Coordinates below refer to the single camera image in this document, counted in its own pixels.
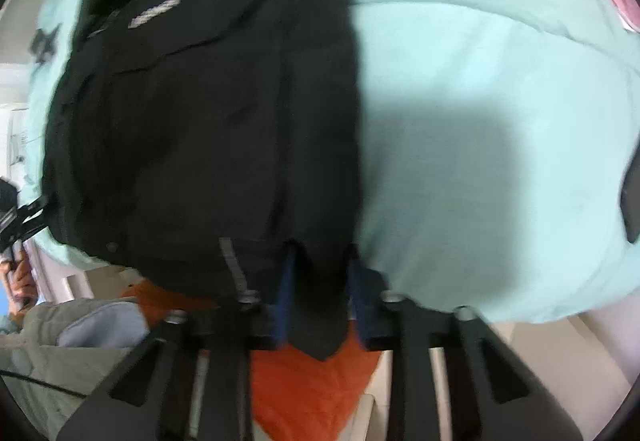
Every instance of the light blue cushion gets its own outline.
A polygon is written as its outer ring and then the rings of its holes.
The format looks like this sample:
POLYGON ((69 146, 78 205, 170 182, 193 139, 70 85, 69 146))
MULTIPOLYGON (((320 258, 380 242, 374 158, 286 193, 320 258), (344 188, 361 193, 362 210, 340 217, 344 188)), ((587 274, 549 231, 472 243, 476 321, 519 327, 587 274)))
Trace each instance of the light blue cushion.
MULTIPOLYGON (((78 3, 42 12, 62 43, 33 75, 26 199, 78 3)), ((492 321, 554 319, 640 287, 619 208, 640 43, 610 0, 356 0, 353 19, 369 265, 424 306, 472 305, 492 321)))

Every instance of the black cable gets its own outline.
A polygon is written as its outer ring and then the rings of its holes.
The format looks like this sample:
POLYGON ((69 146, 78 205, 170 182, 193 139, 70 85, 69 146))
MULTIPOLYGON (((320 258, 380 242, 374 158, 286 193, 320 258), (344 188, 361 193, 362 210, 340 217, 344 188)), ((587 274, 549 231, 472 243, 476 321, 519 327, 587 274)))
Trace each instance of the black cable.
POLYGON ((82 394, 82 392, 70 391, 69 389, 65 389, 64 387, 59 387, 57 385, 53 385, 52 383, 47 383, 46 381, 42 381, 41 379, 35 379, 34 377, 25 376, 24 374, 12 373, 11 371, 3 371, 0 369, 0 376, 14 377, 15 379, 21 379, 23 381, 33 383, 34 385, 40 385, 41 387, 46 387, 48 389, 51 389, 52 391, 58 391, 58 392, 62 392, 63 394, 68 394, 69 396, 79 397, 80 399, 84 399, 87 397, 87 395, 82 394))

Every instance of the metal bolt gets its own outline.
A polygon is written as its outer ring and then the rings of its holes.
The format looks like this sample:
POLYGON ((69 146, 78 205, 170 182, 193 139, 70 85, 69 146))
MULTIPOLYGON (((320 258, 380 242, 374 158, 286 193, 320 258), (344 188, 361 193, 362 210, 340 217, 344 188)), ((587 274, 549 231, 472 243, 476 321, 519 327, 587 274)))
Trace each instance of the metal bolt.
POLYGON ((380 298, 385 304, 397 304, 399 302, 402 302, 402 300, 404 300, 406 297, 402 293, 386 289, 385 291, 380 293, 380 298))
POLYGON ((471 320, 475 320, 478 318, 476 312, 467 306, 461 306, 454 311, 456 318, 460 322, 471 322, 471 320))
POLYGON ((248 289, 238 296, 240 304, 255 305, 260 302, 260 294, 254 289, 248 289))
POLYGON ((169 324, 184 324, 187 322, 187 312, 182 309, 172 309, 167 316, 164 317, 164 321, 169 324))

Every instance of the backpack zipper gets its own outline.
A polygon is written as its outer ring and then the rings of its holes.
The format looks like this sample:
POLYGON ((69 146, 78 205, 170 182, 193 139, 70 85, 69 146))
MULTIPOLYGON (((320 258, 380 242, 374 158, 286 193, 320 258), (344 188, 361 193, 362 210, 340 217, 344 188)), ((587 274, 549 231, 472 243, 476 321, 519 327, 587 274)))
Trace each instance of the backpack zipper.
POLYGON ((95 31, 92 31, 88 36, 87 36, 87 40, 89 40, 90 38, 93 38, 94 36, 96 36, 99 33, 102 33, 104 30, 106 30, 111 23, 116 19, 116 17, 120 14, 119 10, 113 10, 110 14, 109 17, 107 17, 105 19, 105 21, 103 22, 103 24, 101 25, 100 28, 98 28, 95 31))

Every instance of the orange fabric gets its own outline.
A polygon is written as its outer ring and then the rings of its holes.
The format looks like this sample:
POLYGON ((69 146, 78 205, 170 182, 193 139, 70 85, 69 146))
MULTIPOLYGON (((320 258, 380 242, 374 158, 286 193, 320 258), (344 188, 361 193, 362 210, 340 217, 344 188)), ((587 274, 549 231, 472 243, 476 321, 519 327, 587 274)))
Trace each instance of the orange fabric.
MULTIPOLYGON (((172 309, 215 307, 210 301, 171 293, 146 280, 122 296, 138 299, 149 327, 172 309)), ((314 360, 290 345, 252 354, 254 417, 273 441, 337 440, 380 358, 379 353, 363 350, 353 327, 327 361, 314 360)))

